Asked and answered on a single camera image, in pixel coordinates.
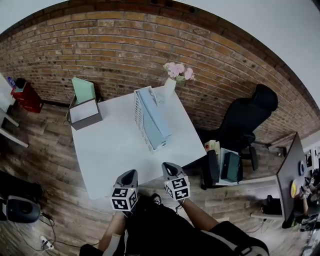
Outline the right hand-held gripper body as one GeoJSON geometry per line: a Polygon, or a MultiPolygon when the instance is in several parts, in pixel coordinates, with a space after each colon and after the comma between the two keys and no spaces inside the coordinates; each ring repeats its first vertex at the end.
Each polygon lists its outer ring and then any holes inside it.
{"type": "Polygon", "coordinates": [[[163,162],[161,167],[167,194],[174,201],[189,198],[191,196],[190,182],[182,167],[171,162],[163,162]]]}

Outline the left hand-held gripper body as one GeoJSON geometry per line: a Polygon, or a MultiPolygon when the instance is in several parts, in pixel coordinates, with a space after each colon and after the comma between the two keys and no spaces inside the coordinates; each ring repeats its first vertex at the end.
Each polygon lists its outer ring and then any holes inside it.
{"type": "Polygon", "coordinates": [[[110,202],[114,211],[131,212],[138,201],[138,172],[135,169],[121,174],[112,188],[110,202]]]}

